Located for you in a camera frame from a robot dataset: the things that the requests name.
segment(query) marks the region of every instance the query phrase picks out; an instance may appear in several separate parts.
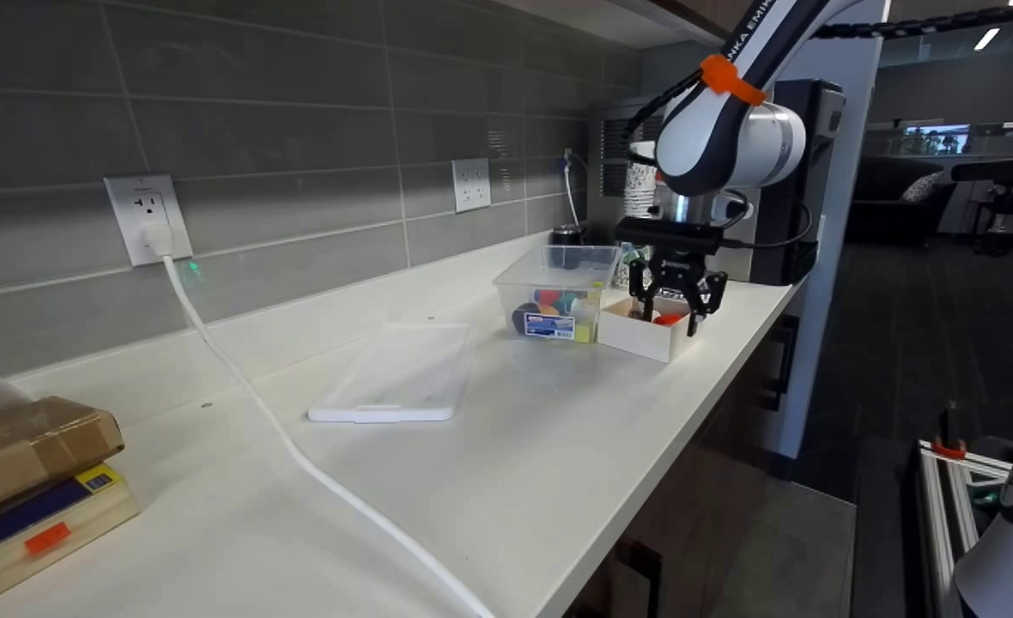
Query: power cord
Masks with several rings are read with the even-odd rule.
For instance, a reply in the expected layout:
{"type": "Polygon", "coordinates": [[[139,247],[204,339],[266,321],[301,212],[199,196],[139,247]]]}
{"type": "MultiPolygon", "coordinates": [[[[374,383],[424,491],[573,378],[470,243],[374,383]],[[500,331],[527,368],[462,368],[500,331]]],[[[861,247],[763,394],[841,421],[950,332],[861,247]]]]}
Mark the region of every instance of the power cord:
{"type": "Polygon", "coordinates": [[[289,457],[299,465],[299,471],[307,477],[311,477],[317,484],[321,484],[327,491],[334,491],[342,506],[351,506],[353,513],[359,513],[367,521],[374,521],[383,536],[391,536],[411,558],[419,558],[470,614],[476,618],[495,618],[495,610],[459,580],[452,578],[430,548],[423,548],[406,527],[397,527],[387,516],[374,513],[367,501],[359,501],[351,487],[342,487],[336,477],[328,477],[327,471],[319,471],[286,434],[286,426],[279,421],[279,416],[272,413],[272,404],[262,399],[257,383],[245,375],[245,368],[209,335],[204,316],[194,312],[194,304],[189,303],[181,279],[176,270],[176,257],[168,257],[170,243],[165,236],[149,232],[149,243],[153,255],[160,255],[160,268],[168,276],[168,286],[176,292],[176,297],[181,303],[192,331],[199,332],[199,339],[205,342],[205,349],[223,364],[223,372],[248,390],[248,399],[255,402],[255,408],[265,416],[265,421],[272,426],[272,434],[279,435],[279,442],[289,451],[289,457]]]}

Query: gray tile backsplash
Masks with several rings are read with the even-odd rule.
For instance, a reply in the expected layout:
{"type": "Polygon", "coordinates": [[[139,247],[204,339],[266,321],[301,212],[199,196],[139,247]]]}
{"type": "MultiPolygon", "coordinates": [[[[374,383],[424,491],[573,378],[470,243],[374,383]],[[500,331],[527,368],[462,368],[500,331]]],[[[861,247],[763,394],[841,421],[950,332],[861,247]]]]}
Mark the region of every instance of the gray tile backsplash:
{"type": "Polygon", "coordinates": [[[636,85],[486,0],[0,0],[0,372],[184,327],[103,175],[176,175],[220,320],[561,223],[563,149],[636,85]],[[495,206],[452,212],[452,159],[495,206]]]}

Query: ceiling light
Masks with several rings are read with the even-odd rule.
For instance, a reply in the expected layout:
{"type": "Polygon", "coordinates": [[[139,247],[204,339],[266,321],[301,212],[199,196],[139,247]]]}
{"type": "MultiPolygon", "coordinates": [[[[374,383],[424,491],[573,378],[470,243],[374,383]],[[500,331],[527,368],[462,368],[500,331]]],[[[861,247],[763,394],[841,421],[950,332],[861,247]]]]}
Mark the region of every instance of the ceiling light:
{"type": "Polygon", "coordinates": [[[998,27],[988,27],[988,31],[977,37],[975,51],[988,47],[996,34],[998,34],[998,27]]]}

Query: desk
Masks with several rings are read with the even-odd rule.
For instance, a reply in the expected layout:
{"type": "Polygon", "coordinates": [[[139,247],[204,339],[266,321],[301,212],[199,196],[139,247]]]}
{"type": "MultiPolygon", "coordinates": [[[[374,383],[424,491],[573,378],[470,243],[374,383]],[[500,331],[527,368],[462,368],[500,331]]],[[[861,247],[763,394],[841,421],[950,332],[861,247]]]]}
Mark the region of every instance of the desk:
{"type": "MultiPolygon", "coordinates": [[[[213,327],[296,442],[500,618],[563,614],[792,295],[733,281],[674,364],[525,342],[508,332],[490,279],[531,243],[539,236],[213,327]],[[353,362],[371,312],[475,321],[451,429],[299,418],[353,362]]],[[[117,467],[139,516],[2,593],[2,618],[459,614],[408,556],[289,465],[192,332],[26,372],[18,383],[120,416],[117,467]]]]}

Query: electrical outlet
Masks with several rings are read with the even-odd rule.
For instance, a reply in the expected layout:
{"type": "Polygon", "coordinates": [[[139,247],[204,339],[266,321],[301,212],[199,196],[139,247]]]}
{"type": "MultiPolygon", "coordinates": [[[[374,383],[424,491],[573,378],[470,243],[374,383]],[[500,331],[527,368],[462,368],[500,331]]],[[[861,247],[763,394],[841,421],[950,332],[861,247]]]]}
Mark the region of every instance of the electrical outlet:
{"type": "Polygon", "coordinates": [[[490,164],[486,159],[451,161],[451,178],[456,189],[456,212],[490,206],[490,164]]]}
{"type": "Polygon", "coordinates": [[[127,175],[103,178],[106,199],[112,204],[131,265],[153,265],[160,255],[152,251],[149,236],[170,243],[170,257],[192,255],[181,206],[168,175],[127,175]]]}

